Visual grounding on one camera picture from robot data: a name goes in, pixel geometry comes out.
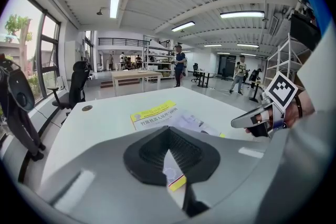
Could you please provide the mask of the black mezzanine railing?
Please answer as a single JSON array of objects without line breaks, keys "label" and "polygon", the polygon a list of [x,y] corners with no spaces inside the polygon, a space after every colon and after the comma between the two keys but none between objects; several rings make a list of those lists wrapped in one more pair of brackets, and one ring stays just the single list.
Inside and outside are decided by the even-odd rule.
[{"label": "black mezzanine railing", "polygon": [[128,38],[98,38],[99,46],[136,46],[145,47],[149,41]]}]

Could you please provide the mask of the black pedestal table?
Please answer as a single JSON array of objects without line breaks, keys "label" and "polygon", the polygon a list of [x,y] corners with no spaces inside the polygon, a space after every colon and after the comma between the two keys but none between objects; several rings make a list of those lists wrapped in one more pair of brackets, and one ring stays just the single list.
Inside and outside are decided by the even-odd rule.
[{"label": "black pedestal table", "polygon": [[252,97],[250,97],[249,99],[251,100],[251,101],[253,101],[253,102],[256,102],[256,103],[258,103],[258,100],[257,100],[257,93],[258,93],[258,90],[259,89],[262,89],[262,83],[259,81],[259,80],[257,80],[257,81],[252,81],[252,83],[254,83],[255,84],[255,88],[254,88],[254,94],[252,95]]}]

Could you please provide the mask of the white storage shelf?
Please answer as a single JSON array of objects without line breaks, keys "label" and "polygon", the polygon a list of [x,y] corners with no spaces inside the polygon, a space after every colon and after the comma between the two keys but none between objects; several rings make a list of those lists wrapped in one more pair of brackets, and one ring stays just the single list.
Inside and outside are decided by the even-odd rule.
[{"label": "white storage shelf", "polygon": [[162,79],[173,79],[175,75],[174,50],[162,46],[155,40],[143,42],[142,50],[142,68],[158,72],[162,75]]}]

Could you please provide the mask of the desk with black legs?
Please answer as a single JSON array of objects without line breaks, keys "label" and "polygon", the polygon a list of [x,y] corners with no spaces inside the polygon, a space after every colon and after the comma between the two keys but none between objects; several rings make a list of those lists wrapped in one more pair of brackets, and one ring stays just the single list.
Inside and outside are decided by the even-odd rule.
[{"label": "desk with black legs", "polygon": [[200,73],[202,76],[200,78],[200,81],[197,83],[197,86],[200,88],[208,88],[210,78],[213,78],[214,76],[216,76],[216,74],[204,70],[200,70]]}]

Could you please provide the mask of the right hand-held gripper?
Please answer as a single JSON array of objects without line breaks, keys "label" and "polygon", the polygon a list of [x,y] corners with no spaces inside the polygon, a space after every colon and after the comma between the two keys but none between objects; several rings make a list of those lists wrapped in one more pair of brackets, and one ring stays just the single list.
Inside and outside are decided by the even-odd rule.
[{"label": "right hand-held gripper", "polygon": [[[264,104],[233,119],[233,128],[246,128],[254,137],[272,138],[276,131],[289,125],[290,110],[298,101],[298,87],[280,71],[264,91]],[[256,115],[266,110],[264,122],[258,123]]]}]

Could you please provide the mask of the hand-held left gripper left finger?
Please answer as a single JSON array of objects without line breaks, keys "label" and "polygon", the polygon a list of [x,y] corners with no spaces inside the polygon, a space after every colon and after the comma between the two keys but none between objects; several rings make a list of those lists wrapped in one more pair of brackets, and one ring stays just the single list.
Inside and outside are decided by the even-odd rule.
[{"label": "hand-held left gripper left finger", "polygon": [[100,142],[51,174],[39,189],[50,224],[181,224],[187,214],[166,186],[127,171],[128,146],[158,128]]}]

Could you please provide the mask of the wooden table with white legs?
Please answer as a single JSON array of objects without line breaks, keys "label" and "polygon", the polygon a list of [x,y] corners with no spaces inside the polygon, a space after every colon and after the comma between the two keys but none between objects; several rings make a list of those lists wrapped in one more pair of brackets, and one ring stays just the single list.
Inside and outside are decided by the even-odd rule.
[{"label": "wooden table with white legs", "polygon": [[142,92],[144,92],[144,79],[145,78],[156,78],[157,79],[157,90],[161,88],[161,78],[162,75],[159,72],[152,70],[124,70],[124,71],[113,71],[112,83],[114,87],[115,96],[118,96],[119,91],[119,81],[128,79],[142,79]]}]

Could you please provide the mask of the person's right hand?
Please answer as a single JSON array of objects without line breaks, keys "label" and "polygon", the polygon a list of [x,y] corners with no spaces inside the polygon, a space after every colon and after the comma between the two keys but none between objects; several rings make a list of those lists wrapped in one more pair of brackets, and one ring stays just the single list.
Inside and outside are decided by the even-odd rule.
[{"label": "person's right hand", "polygon": [[258,123],[261,123],[261,122],[269,121],[271,116],[272,116],[272,113],[269,110],[264,110],[258,115],[256,115],[256,119]]}]

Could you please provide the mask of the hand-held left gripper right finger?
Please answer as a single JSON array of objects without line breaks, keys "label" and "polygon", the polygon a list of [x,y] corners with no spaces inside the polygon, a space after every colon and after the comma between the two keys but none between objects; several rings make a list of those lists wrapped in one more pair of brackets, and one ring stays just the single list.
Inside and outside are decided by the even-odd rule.
[{"label": "hand-held left gripper right finger", "polygon": [[170,218],[286,218],[283,182],[286,129],[270,143],[232,140],[171,127],[174,142],[187,149],[186,190]]}]

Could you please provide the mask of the white book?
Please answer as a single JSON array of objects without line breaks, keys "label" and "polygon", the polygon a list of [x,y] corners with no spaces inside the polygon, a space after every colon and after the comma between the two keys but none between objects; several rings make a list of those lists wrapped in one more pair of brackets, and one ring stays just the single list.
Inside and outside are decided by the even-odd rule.
[{"label": "white book", "polygon": [[[192,131],[224,137],[225,135],[202,120],[195,117],[187,110],[180,109],[173,101],[166,101],[149,110],[137,112],[130,116],[134,128],[143,131],[155,126],[183,127]],[[173,156],[171,149],[164,154],[163,173],[166,175],[167,184],[171,191],[176,191],[186,183],[186,177]]]}]

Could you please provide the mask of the black framed window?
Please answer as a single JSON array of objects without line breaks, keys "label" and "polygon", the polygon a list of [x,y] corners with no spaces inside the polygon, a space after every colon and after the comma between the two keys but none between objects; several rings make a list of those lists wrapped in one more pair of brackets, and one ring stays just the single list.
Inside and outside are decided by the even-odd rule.
[{"label": "black framed window", "polygon": [[0,15],[0,54],[21,67],[36,104],[57,84],[60,26],[33,0],[8,0]]}]

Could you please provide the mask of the white metal shelf rack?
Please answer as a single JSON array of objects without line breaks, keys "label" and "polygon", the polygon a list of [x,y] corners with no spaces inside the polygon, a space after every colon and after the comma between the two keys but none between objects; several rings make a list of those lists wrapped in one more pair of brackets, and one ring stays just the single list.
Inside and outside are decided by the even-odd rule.
[{"label": "white metal shelf rack", "polygon": [[303,91],[304,87],[297,76],[297,72],[303,65],[299,56],[307,51],[308,49],[304,44],[288,33],[283,43],[267,58],[263,78],[264,88],[271,83],[276,73],[280,72],[293,82],[300,91]]}]

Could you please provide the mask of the person's right forearm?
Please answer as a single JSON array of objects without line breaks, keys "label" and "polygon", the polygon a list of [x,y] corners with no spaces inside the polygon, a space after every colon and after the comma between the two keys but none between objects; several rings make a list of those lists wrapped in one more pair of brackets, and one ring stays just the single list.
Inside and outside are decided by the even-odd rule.
[{"label": "person's right forearm", "polygon": [[307,91],[295,96],[286,108],[285,124],[291,128],[299,119],[311,115],[315,111]]}]

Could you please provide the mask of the black phone on mount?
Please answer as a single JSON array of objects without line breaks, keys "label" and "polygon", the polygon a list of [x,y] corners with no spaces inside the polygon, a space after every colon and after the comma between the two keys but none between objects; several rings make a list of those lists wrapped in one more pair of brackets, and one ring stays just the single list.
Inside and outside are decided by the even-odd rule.
[{"label": "black phone on mount", "polygon": [[290,36],[314,51],[321,40],[320,29],[300,14],[292,14],[290,21]]}]

